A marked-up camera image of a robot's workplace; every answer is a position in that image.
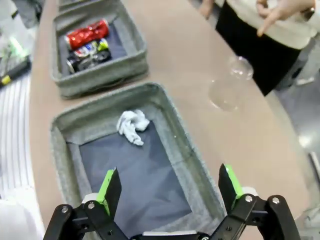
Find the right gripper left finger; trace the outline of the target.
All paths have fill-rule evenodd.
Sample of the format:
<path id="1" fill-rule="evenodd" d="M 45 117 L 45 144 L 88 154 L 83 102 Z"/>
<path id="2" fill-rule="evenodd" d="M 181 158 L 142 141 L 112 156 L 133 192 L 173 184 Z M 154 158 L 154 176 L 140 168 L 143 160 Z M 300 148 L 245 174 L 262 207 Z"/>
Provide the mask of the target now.
<path id="1" fill-rule="evenodd" d="M 125 234 L 114 218 L 122 192 L 117 168 L 107 171 L 97 197 L 74 208 L 58 205 L 44 234 L 45 240 L 82 240 L 95 232 L 102 240 L 124 240 Z"/>

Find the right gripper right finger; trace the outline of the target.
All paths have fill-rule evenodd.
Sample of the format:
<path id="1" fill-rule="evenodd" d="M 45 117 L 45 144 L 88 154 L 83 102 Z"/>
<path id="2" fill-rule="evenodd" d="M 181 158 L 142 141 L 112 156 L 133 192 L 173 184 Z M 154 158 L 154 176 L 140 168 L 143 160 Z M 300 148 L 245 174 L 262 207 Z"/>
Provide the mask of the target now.
<path id="1" fill-rule="evenodd" d="M 213 240 L 238 240 L 247 226 L 258 228 L 264 240 L 299 240 L 300 234 L 286 199 L 263 200 L 244 193 L 228 164 L 219 168 L 218 187 L 227 215 L 212 234 Z"/>

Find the person's left hand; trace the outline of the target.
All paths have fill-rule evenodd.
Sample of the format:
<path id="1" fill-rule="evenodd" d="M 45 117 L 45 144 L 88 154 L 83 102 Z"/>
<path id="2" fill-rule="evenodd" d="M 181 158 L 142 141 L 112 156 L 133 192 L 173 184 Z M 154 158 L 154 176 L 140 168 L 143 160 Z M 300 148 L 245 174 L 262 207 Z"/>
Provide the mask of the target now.
<path id="1" fill-rule="evenodd" d="M 276 21 L 283 21 L 292 15 L 314 8 L 314 0 L 279 0 L 274 8 L 269 8 L 267 0 L 257 0 L 256 9 L 264 18 L 262 25 L 257 29 L 257 36 L 261 37 Z"/>

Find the person's right hand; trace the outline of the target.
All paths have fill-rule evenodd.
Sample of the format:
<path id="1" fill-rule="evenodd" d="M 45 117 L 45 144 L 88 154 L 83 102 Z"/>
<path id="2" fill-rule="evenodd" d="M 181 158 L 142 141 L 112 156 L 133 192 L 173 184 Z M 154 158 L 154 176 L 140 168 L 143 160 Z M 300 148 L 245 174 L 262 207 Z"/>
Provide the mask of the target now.
<path id="1" fill-rule="evenodd" d="M 214 8 L 215 0 L 202 0 L 198 8 L 199 13 L 208 20 Z"/>

